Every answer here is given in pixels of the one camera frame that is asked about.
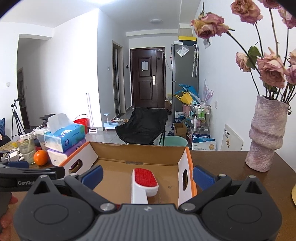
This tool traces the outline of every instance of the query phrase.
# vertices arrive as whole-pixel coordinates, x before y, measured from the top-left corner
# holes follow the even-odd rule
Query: white wall
[[[30,34],[51,38],[53,29],[25,23],[0,23],[0,119],[5,117],[5,133],[11,136],[11,104],[17,94],[17,46],[20,34]]]
[[[23,67],[25,97],[31,126],[39,117],[65,113],[74,120],[88,114],[90,94],[94,126],[101,127],[97,78],[99,10],[85,13],[54,29],[50,40],[33,40],[19,50],[17,68]]]
[[[98,21],[98,85],[102,121],[106,121],[104,113],[110,113],[109,118],[115,117],[113,71],[112,71],[112,41],[123,47],[123,71],[126,108],[131,106],[128,58],[128,39],[125,31],[114,20],[99,10]]]
[[[233,0],[205,0],[205,11],[213,12],[225,18],[225,24],[236,31],[233,35],[248,50],[258,41],[258,35],[255,26],[252,24],[240,22],[240,17],[231,13],[230,5]],[[258,28],[261,33],[263,50],[269,52],[270,46],[275,50],[275,42],[271,27],[269,11],[263,7],[259,1],[255,1],[261,9],[264,19],[259,21]],[[196,18],[202,10],[200,4]],[[285,55],[287,28],[282,23],[277,10],[273,10],[275,19],[276,33],[278,37],[279,54]],[[296,29],[290,30],[289,51],[296,48],[295,45]],[[200,44],[200,93],[202,93],[204,79],[210,89],[214,90],[212,106],[215,100],[218,101],[218,109],[213,108],[211,135],[217,140],[217,146],[220,149],[223,138],[225,124],[228,124],[244,141],[243,150],[249,150],[251,139],[248,136],[251,127],[251,120],[254,115],[257,92],[250,73],[243,73],[235,62],[235,54],[242,52],[240,47],[227,35],[211,38],[212,45],[205,49],[203,40],[199,39]],[[265,94],[262,81],[256,71],[253,71],[260,94]],[[296,100],[291,102],[292,115],[288,117],[286,134],[284,136],[284,145],[277,153],[296,170]]]
[[[172,93],[172,69],[171,64],[171,46],[174,41],[178,41],[178,36],[159,36],[159,37],[142,37],[142,38],[132,38],[128,40],[129,49],[134,48],[148,48],[148,47],[165,47],[165,57],[169,64],[165,64],[166,71],[166,93]]]

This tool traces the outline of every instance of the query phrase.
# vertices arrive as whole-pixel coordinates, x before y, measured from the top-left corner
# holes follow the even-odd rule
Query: pink textured vase
[[[257,96],[255,113],[249,137],[252,139],[246,164],[259,172],[267,172],[272,164],[274,150],[283,145],[289,105]]]

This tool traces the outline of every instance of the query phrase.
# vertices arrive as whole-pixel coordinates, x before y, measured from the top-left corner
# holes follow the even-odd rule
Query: finger
[[[2,230],[0,233],[0,241],[10,241],[11,239],[11,227],[8,226],[6,229]]]
[[[15,196],[12,196],[9,204],[16,204],[17,202],[18,202],[18,198],[16,198]]]
[[[6,229],[12,223],[12,218],[12,213],[8,209],[7,212],[0,219],[2,228]]]

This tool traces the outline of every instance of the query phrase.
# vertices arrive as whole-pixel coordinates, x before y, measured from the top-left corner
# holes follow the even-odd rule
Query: metal screw
[[[192,211],[195,209],[195,205],[193,203],[183,203],[181,205],[181,209],[183,209],[184,211]]]
[[[115,208],[115,205],[113,203],[103,203],[100,205],[100,209],[102,209],[103,211],[111,211]]]

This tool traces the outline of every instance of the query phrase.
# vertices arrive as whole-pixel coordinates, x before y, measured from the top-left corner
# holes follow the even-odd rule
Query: flower
[[[276,2],[276,0],[258,0],[263,3],[264,7],[267,8],[279,8],[280,5]]]
[[[224,18],[210,12],[192,20],[190,26],[194,26],[196,35],[203,39],[214,37],[216,34],[221,36],[229,30],[229,27],[224,24]]]
[[[296,65],[296,49],[294,49],[292,52],[290,52],[290,60],[291,65]]]
[[[248,57],[243,53],[237,53],[235,55],[235,60],[239,69],[242,69],[243,72],[251,72],[251,69],[247,66]]]
[[[278,12],[283,18],[283,23],[286,24],[289,29],[296,27],[296,18],[293,17],[285,8],[280,6]]]
[[[254,24],[263,18],[259,7],[252,0],[235,0],[231,4],[231,10],[240,16],[242,22]]]
[[[284,88],[284,75],[288,75],[289,72],[285,69],[281,58],[271,48],[268,49],[271,52],[270,55],[265,53],[264,58],[257,60],[260,79],[270,86]]]
[[[292,84],[295,85],[296,84],[296,65],[292,65],[289,69],[288,69],[289,74],[286,75],[286,79],[287,81]]]

